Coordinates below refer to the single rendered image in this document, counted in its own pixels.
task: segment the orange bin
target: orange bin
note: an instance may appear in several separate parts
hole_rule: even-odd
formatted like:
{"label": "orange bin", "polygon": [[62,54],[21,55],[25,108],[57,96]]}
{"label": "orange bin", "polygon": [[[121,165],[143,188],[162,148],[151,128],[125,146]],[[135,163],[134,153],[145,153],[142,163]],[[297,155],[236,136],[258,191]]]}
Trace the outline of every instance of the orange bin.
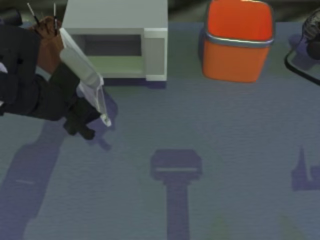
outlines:
{"label": "orange bin", "polygon": [[255,82],[274,41],[272,8],[260,1],[213,0],[207,9],[202,71],[210,79]]}

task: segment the black cylinder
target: black cylinder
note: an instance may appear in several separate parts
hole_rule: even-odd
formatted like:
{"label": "black cylinder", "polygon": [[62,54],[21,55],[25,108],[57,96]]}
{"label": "black cylinder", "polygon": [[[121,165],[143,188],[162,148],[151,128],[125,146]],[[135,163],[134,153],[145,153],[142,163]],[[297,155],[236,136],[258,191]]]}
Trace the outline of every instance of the black cylinder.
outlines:
{"label": "black cylinder", "polygon": [[21,26],[22,24],[21,14],[17,9],[0,10],[0,25]]}

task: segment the brown knife block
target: brown knife block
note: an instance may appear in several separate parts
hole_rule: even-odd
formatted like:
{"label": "brown knife block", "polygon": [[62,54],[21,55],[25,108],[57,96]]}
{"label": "brown knife block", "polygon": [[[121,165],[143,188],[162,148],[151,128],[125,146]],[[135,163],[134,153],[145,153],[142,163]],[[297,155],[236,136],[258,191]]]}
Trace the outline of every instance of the brown knife block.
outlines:
{"label": "brown knife block", "polygon": [[57,35],[55,35],[55,21],[52,16],[46,16],[39,22],[39,26],[35,24],[29,28],[41,37],[37,65],[47,73],[53,74],[61,62],[60,52],[64,49],[59,33],[62,24],[57,21]]}

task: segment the orange lid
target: orange lid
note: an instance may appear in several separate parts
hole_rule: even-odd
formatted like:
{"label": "orange lid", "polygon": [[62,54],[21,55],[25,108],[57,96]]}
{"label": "orange lid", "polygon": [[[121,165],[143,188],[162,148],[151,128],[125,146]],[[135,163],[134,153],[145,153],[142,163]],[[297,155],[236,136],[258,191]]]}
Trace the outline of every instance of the orange lid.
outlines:
{"label": "orange lid", "polygon": [[207,16],[207,31],[215,37],[268,41],[273,37],[269,5],[249,0],[213,0]]}

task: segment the blue-gray table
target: blue-gray table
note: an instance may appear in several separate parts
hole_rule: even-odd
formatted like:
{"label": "blue-gray table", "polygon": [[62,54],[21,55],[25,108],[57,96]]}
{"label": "blue-gray table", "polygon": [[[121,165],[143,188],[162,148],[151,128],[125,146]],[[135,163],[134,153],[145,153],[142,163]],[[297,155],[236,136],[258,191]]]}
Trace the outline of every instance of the blue-gray table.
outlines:
{"label": "blue-gray table", "polygon": [[[63,121],[0,118],[0,239],[166,240],[167,204],[178,208],[178,198],[188,214],[171,217],[189,216],[189,229],[176,240],[188,231],[192,240],[319,239],[319,188],[307,185],[319,179],[320,87],[283,64],[301,25],[277,25],[252,84],[202,76],[201,27],[170,25],[166,89],[106,87],[114,128],[94,122],[93,142],[67,136]],[[151,174],[157,150],[201,158],[202,175],[168,203]]]}

